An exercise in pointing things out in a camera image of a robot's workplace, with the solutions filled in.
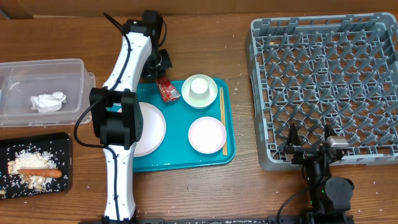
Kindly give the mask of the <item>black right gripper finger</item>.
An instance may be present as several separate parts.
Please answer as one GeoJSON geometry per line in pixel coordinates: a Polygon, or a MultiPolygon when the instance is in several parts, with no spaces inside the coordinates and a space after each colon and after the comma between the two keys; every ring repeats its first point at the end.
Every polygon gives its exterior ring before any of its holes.
{"type": "Polygon", "coordinates": [[[330,136],[334,136],[334,135],[335,135],[335,131],[333,130],[333,128],[329,124],[326,124],[324,127],[324,138],[328,139],[330,136]]]}
{"type": "Polygon", "coordinates": [[[301,146],[301,141],[294,123],[289,126],[289,134],[286,141],[287,146],[301,146]]]}

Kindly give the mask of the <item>red snack wrapper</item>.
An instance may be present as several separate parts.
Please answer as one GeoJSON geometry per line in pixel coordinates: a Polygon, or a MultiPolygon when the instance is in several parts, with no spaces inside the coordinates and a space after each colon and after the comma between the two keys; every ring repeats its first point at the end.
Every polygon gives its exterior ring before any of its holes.
{"type": "Polygon", "coordinates": [[[159,89],[160,95],[165,103],[178,100],[180,92],[171,84],[170,80],[166,77],[156,79],[156,84],[159,89]]]}

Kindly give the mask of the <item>large white plate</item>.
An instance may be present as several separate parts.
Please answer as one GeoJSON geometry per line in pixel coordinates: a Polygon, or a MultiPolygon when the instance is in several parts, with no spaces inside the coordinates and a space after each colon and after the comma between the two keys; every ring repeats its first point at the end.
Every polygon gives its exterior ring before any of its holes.
{"type": "Polygon", "coordinates": [[[142,157],[154,152],[161,145],[166,134],[166,121],[162,112],[150,103],[140,102],[139,106],[144,126],[134,157],[142,157]]]}

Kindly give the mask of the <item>white tissue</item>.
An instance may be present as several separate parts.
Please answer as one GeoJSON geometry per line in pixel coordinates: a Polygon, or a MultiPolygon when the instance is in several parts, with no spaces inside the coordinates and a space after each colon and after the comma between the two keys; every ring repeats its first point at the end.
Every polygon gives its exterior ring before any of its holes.
{"type": "Polygon", "coordinates": [[[56,91],[52,94],[31,96],[31,109],[37,110],[39,113],[56,112],[62,108],[62,104],[66,102],[66,99],[67,96],[61,91],[56,91]]]}

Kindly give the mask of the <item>orange carrot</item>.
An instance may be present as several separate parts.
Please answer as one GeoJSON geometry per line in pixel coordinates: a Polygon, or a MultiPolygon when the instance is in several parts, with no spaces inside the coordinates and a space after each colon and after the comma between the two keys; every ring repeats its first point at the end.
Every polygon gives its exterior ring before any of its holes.
{"type": "Polygon", "coordinates": [[[19,169],[18,173],[22,175],[41,176],[48,178],[61,178],[62,171],[59,169],[19,169]]]}

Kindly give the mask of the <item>rice and food scraps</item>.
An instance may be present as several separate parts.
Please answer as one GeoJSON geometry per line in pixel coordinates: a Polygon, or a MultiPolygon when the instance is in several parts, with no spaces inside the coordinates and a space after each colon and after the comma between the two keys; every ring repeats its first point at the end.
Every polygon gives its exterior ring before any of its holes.
{"type": "Polygon", "coordinates": [[[59,167],[58,159],[50,152],[27,152],[23,150],[16,153],[14,160],[7,160],[7,173],[1,177],[6,183],[1,186],[1,198],[13,198],[61,191],[61,186],[56,184],[56,179],[22,175],[19,169],[56,169],[59,167]]]}

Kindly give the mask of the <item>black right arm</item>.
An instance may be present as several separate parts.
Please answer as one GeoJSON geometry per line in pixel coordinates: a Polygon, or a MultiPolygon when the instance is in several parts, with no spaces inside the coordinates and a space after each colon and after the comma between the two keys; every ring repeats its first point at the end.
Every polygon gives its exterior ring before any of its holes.
{"type": "Polygon", "coordinates": [[[324,140],[318,147],[304,147],[294,124],[290,125],[283,151],[293,155],[292,164],[302,166],[302,175],[308,187],[287,199],[279,208],[276,222],[286,222],[281,217],[283,208],[299,195],[309,193],[310,208],[302,210],[294,223],[353,223],[353,217],[346,216],[351,209],[354,183],[344,177],[333,177],[330,164],[340,161],[348,150],[348,141],[335,133],[327,124],[324,140]]]}

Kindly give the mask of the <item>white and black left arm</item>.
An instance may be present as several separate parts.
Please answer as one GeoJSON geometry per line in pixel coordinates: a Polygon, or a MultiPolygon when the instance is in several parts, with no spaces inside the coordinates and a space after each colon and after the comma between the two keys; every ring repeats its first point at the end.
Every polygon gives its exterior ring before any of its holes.
{"type": "Polygon", "coordinates": [[[133,195],[133,157],[144,120],[137,97],[141,78],[154,81],[172,67],[162,49],[167,26],[157,11],[146,10],[142,19],[120,24],[107,19],[123,36],[114,69],[101,88],[90,92],[90,111],[99,148],[104,151],[108,198],[101,223],[133,223],[136,204],[133,195]]]}

